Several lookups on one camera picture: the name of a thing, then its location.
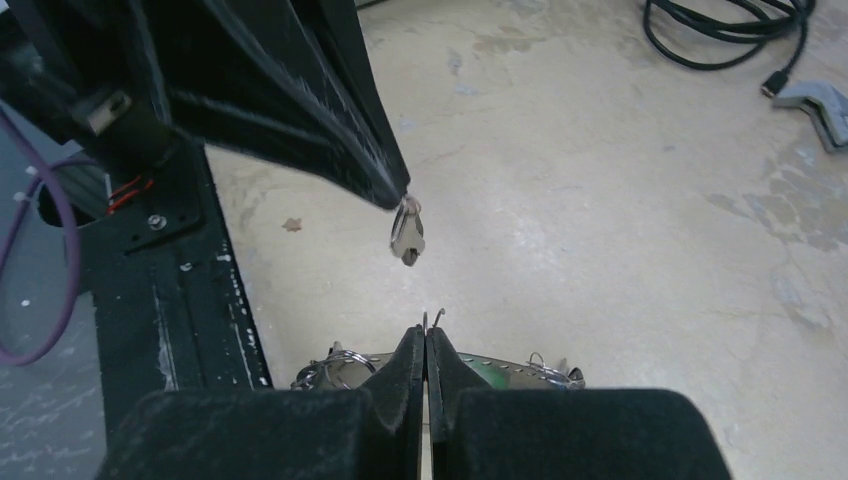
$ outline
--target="scratched metal surface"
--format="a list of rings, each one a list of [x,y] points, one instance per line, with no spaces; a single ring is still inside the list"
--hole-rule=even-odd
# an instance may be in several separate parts
[[[14,115],[48,161],[78,150],[52,143]],[[27,164],[0,133],[0,234],[16,207],[12,197],[30,177]],[[47,337],[65,288],[61,231],[31,212],[0,280],[0,342],[14,352]],[[94,307],[77,299],[70,326],[56,348],[27,367],[0,367],[0,478],[90,479],[106,450]]]

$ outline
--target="stained floor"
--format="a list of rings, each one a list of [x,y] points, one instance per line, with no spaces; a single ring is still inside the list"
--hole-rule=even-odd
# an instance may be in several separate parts
[[[389,253],[391,215],[210,153],[277,385],[334,340],[390,351],[444,307],[462,351],[567,356],[590,386],[688,395],[737,478],[848,478],[848,157],[758,93],[791,42],[693,73],[639,19],[634,0],[362,14],[424,207],[412,269]],[[735,53],[677,38],[701,59]],[[794,79],[848,93],[848,2],[820,2]]]

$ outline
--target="key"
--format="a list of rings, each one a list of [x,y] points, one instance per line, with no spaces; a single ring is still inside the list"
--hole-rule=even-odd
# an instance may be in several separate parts
[[[392,224],[392,238],[389,246],[394,256],[404,265],[411,267],[424,252],[424,225],[421,223],[421,204],[415,198],[406,195],[400,202],[400,208]]]

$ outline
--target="cable connector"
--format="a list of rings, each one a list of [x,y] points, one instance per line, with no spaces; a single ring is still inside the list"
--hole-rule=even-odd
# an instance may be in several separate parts
[[[778,70],[772,73],[768,80],[760,86],[760,91],[763,92],[763,95],[774,98],[787,83],[789,83],[789,75],[783,70]]]

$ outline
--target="concrete floor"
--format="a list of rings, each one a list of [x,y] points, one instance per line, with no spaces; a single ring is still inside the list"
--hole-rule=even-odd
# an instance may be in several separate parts
[[[389,253],[392,215],[211,152],[277,385],[333,340],[391,351],[445,307],[459,350],[683,392],[737,478],[848,478],[848,157],[757,91],[791,42],[693,73],[647,46],[639,15],[634,0],[363,12],[424,206],[412,269]],[[678,38],[703,59],[735,52]],[[848,93],[848,1],[820,3],[794,79]]]

